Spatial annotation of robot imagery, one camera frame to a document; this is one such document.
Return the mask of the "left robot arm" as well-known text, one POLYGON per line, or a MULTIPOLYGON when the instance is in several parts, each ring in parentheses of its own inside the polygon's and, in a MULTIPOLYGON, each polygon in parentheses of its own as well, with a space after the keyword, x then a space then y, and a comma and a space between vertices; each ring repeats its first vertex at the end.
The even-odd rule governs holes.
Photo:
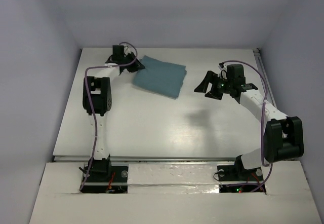
POLYGON ((124 70, 137 72, 145 66, 138 60, 137 49, 128 42, 112 46, 112 54, 103 65, 86 68, 83 80, 83 108, 94 129, 94 143, 88 165, 82 169, 84 182, 107 181, 112 168, 107 143, 107 116, 112 108, 111 83, 124 70))

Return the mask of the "teal t-shirt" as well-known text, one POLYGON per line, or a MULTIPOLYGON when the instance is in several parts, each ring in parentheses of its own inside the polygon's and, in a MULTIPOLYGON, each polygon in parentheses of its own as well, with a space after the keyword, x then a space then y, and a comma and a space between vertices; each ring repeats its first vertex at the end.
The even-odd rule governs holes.
POLYGON ((179 97, 187 74, 185 65, 160 61, 146 55, 141 63, 145 68, 134 76, 134 86, 172 99, 179 97))

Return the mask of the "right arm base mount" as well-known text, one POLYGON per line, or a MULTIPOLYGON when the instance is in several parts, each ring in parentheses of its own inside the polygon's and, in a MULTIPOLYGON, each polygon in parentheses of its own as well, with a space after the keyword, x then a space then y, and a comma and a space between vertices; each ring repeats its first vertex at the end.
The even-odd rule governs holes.
POLYGON ((218 182, 220 193, 266 193, 261 168, 239 173, 234 165, 220 165, 213 179, 218 182))

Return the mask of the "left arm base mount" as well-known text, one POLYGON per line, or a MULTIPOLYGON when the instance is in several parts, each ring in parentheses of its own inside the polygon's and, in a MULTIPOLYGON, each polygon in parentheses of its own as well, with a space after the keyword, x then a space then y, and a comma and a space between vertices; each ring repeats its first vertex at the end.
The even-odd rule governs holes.
POLYGON ((128 192, 128 166, 111 166, 108 175, 90 173, 81 189, 85 194, 126 194, 128 192))

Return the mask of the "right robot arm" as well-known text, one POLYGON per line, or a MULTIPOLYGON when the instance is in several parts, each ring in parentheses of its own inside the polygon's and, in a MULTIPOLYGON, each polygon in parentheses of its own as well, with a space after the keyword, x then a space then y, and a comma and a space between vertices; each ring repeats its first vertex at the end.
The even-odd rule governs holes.
POLYGON ((252 83, 247 83, 246 62, 227 60, 219 63, 221 71, 209 70, 196 93, 221 100, 224 94, 246 108, 261 124, 260 148, 236 157, 232 173, 238 179, 247 178, 260 167, 292 160, 304 155, 303 125, 299 117, 290 117, 267 100, 268 89, 261 93, 252 83))

